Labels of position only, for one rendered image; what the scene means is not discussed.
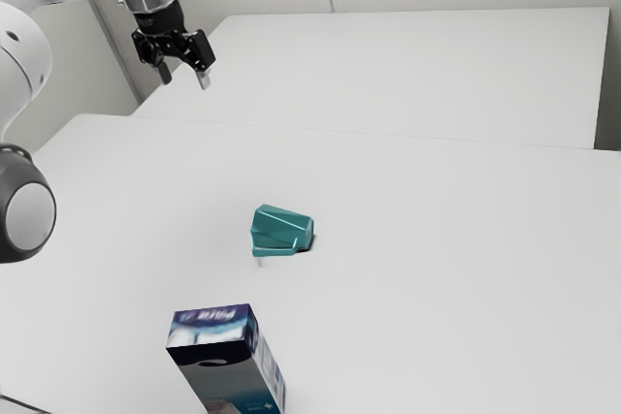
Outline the teal faceted mug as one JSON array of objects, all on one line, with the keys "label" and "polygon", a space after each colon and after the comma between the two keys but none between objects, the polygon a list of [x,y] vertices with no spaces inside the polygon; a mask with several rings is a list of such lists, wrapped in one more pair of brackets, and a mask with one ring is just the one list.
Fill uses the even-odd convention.
[{"label": "teal faceted mug", "polygon": [[313,239],[314,221],[309,216],[266,204],[254,212],[250,240],[255,258],[306,252]]}]

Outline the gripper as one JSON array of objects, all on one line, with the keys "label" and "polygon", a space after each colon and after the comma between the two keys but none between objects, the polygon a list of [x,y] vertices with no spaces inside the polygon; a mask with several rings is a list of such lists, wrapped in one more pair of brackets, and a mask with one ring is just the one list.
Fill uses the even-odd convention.
[{"label": "gripper", "polygon": [[139,60],[157,72],[164,85],[172,81],[165,55],[155,40],[173,42],[173,56],[188,65],[195,73],[203,90],[211,85],[210,69],[215,55],[202,29],[187,32],[184,13],[178,0],[153,13],[135,13],[137,29],[131,38]]}]

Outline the dark blue printed carton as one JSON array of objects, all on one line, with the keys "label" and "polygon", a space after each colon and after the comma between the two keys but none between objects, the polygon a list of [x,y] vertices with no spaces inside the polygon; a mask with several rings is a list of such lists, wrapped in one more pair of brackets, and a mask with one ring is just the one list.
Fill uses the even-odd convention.
[{"label": "dark blue printed carton", "polygon": [[248,303],[175,312],[166,350],[209,414],[285,414],[284,377]]}]

